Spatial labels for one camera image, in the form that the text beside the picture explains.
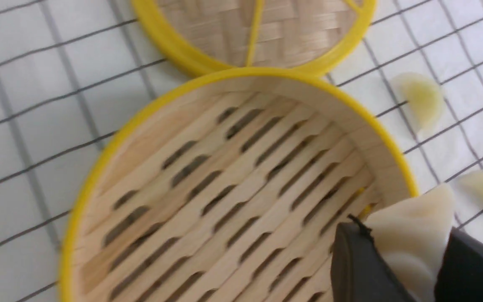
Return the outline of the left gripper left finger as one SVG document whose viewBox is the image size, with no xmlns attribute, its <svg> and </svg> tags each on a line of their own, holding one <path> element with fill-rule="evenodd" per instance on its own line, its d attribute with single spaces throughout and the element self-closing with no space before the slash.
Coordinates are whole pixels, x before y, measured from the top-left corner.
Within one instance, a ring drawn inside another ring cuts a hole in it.
<svg viewBox="0 0 483 302">
<path fill-rule="evenodd" d="M 333 243 L 330 282 L 335 302 L 413 302 L 374 246 L 371 228 L 356 216 L 340 222 Z"/>
</svg>

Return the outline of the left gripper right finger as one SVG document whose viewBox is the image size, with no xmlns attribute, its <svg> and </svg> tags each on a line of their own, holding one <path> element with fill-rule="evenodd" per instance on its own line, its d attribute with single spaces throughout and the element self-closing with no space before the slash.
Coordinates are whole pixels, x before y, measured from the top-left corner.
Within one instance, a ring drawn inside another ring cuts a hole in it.
<svg viewBox="0 0 483 302">
<path fill-rule="evenodd" d="M 483 243 L 451 230 L 434 294 L 437 302 L 483 302 Z"/>
</svg>

